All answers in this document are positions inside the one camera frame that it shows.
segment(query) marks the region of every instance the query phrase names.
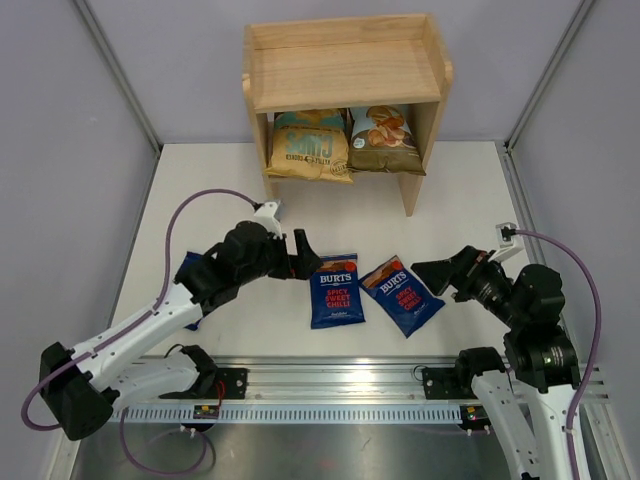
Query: wooden side panel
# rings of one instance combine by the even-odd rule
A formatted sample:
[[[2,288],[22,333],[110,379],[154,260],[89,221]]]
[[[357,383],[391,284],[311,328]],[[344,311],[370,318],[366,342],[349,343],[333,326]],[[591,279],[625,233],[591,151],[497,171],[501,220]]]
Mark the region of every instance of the wooden side panel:
[[[413,123],[413,134],[422,156],[422,166],[427,169],[429,157],[433,150],[433,144],[440,129],[440,121],[447,105],[449,91],[453,84],[453,64],[449,57],[449,52],[444,44],[440,31],[433,15],[427,15],[425,23],[423,42],[429,57],[433,75],[440,89],[440,101],[432,103],[419,103],[412,106],[411,121]],[[408,217],[413,215],[413,211],[418,201],[420,187],[424,177],[416,175],[401,174],[398,182],[404,203],[405,213]]]
[[[425,14],[349,17],[252,25],[254,48],[309,47],[422,38]]]
[[[278,188],[269,180],[268,175],[265,173],[268,162],[268,141],[269,141],[269,122],[266,113],[257,114],[253,106],[253,99],[251,96],[251,78],[253,77],[253,39],[251,34],[251,28],[245,27],[244,30],[244,45],[243,45],[243,58],[242,58],[242,91],[244,93],[244,100],[247,105],[247,115],[249,116],[249,123],[251,124],[251,132],[253,133],[253,140],[256,144],[256,152],[258,154],[258,161],[260,162],[260,171],[262,172],[262,181],[264,182],[264,190],[267,198],[277,198]]]

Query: brown chip bag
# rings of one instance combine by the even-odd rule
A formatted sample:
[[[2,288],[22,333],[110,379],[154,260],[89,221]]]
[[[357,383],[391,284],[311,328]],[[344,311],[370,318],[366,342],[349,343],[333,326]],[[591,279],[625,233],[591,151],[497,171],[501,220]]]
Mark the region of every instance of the brown chip bag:
[[[349,168],[425,175],[422,159],[406,122],[407,111],[406,105],[352,108],[354,124]]]
[[[274,119],[269,175],[353,183],[347,169],[346,110],[278,113]]]

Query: reflective metal surface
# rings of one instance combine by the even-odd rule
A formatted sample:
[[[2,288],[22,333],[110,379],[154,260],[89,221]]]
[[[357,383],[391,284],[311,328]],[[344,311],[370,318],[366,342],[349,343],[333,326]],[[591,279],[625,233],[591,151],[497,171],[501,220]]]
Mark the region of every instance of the reflective metal surface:
[[[145,442],[171,425],[128,425],[129,447],[146,465],[188,467],[200,441],[176,433],[146,451]],[[82,442],[74,480],[155,479],[125,461],[118,426]],[[417,425],[218,425],[208,436],[217,462],[187,478],[216,480],[501,480],[506,463],[494,435],[471,438],[456,427]],[[211,465],[210,454],[205,461]]]

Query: purple cable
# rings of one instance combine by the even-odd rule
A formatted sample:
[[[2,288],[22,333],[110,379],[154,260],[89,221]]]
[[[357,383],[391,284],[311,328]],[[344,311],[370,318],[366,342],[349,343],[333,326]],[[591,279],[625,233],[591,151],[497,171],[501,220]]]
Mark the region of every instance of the purple cable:
[[[124,419],[127,416],[128,411],[129,409],[125,408],[122,411],[122,415],[120,416],[120,432],[119,432],[120,444],[122,445],[122,450],[124,451],[124,455],[125,457],[127,457],[127,460],[129,460],[129,462],[131,462],[131,464],[134,467],[136,467],[138,470],[143,471],[145,473],[150,473],[152,475],[157,475],[159,477],[165,477],[165,478],[180,477],[182,475],[190,475],[192,473],[195,473],[200,468],[200,465],[202,465],[202,462],[204,462],[204,459],[207,455],[207,446],[211,449],[211,454],[213,455],[213,462],[215,463],[215,449],[213,448],[213,443],[211,443],[211,440],[209,440],[209,437],[207,437],[204,433],[198,432],[196,430],[195,433],[197,433],[200,436],[200,439],[202,440],[202,452],[200,453],[198,460],[196,460],[196,462],[193,465],[191,465],[189,468],[186,468],[184,470],[177,470],[175,472],[165,472],[163,470],[156,470],[155,468],[150,468],[150,467],[147,467],[146,465],[143,465],[138,460],[136,460],[136,458],[133,456],[133,454],[129,450],[129,447],[127,446],[127,441],[124,436]],[[164,432],[164,434],[160,434],[158,437],[155,437],[154,439],[152,439],[152,441],[155,441],[158,438],[167,435],[168,433],[170,432]]]
[[[576,447],[575,442],[573,440],[573,421],[575,419],[575,414],[578,411],[578,407],[580,406],[580,400],[584,395],[587,386],[589,385],[589,379],[591,378],[591,374],[593,373],[593,369],[596,363],[596,355],[598,353],[598,344],[600,343],[600,332],[602,330],[602,305],[600,303],[600,294],[598,293],[598,288],[596,287],[596,283],[593,280],[593,276],[591,272],[585,265],[585,263],[578,257],[578,255],[567,247],[562,242],[551,238],[547,235],[543,235],[542,233],[532,232],[529,230],[516,230],[517,235],[525,235],[528,237],[539,238],[540,240],[544,240],[565,252],[569,255],[580,267],[582,273],[584,273],[587,282],[589,283],[589,288],[591,289],[591,294],[593,295],[593,303],[595,305],[596,310],[596,320],[595,327],[593,331],[593,340],[591,342],[591,351],[589,352],[589,358],[587,359],[587,368],[585,368],[584,375],[582,377],[582,382],[580,382],[580,386],[578,390],[576,390],[573,399],[571,400],[571,404],[569,405],[569,410],[567,411],[567,445],[569,447],[569,462],[571,463],[571,472],[573,474],[574,480],[580,480],[580,470],[578,468],[578,459],[576,456]]]
[[[120,338],[122,338],[126,334],[128,334],[130,331],[132,331],[134,328],[138,327],[142,322],[144,322],[147,318],[149,318],[152,315],[154,310],[156,310],[162,304],[162,302],[164,301],[164,297],[167,294],[167,290],[169,290],[169,281],[170,281],[170,278],[171,278],[171,235],[173,233],[173,227],[176,224],[176,220],[178,219],[178,216],[180,215],[180,213],[182,213],[182,210],[184,210],[185,207],[187,205],[189,205],[193,200],[195,200],[196,198],[200,198],[200,197],[202,197],[204,195],[212,194],[212,193],[224,193],[226,195],[233,195],[235,197],[238,197],[238,198],[241,198],[241,199],[245,200],[246,202],[249,202],[251,204],[251,206],[253,206],[253,207],[258,205],[257,202],[254,202],[251,198],[247,197],[243,193],[236,192],[235,190],[229,190],[229,189],[226,189],[226,188],[210,188],[208,190],[201,190],[199,192],[194,193],[193,195],[191,195],[187,199],[185,199],[178,206],[176,211],[173,212],[173,215],[171,216],[171,220],[169,221],[169,226],[167,227],[167,233],[166,233],[165,241],[164,241],[164,279],[162,280],[162,289],[160,290],[160,294],[158,295],[158,298],[156,299],[156,302],[151,307],[151,310],[148,310],[147,312],[143,313],[140,316],[140,318],[138,318],[136,321],[131,323],[128,327],[123,328],[120,332],[116,333],[113,337],[108,338],[108,339],[104,340],[102,343],[98,344],[96,346],[96,348],[95,348],[95,352],[96,353],[99,352],[100,350],[104,350],[109,345],[111,345],[113,342],[119,340]],[[29,394],[25,398],[24,402],[22,403],[22,408],[20,409],[20,416],[22,417],[22,422],[28,428],[30,428],[31,430],[39,431],[39,432],[48,432],[48,431],[56,430],[57,428],[60,428],[59,424],[56,424],[56,425],[38,425],[37,423],[33,422],[31,420],[31,418],[29,418],[29,406],[31,405],[31,402],[36,397],[36,395],[43,388],[45,388],[47,385],[49,385],[59,375],[61,375],[62,373],[66,372],[70,368],[76,366],[78,363],[86,360],[90,356],[91,356],[91,352],[85,352],[82,355],[80,355],[78,358],[75,358],[75,359],[71,360],[69,363],[66,363],[64,366],[60,367],[59,369],[54,370],[49,375],[47,375],[45,378],[43,378],[29,392]]]

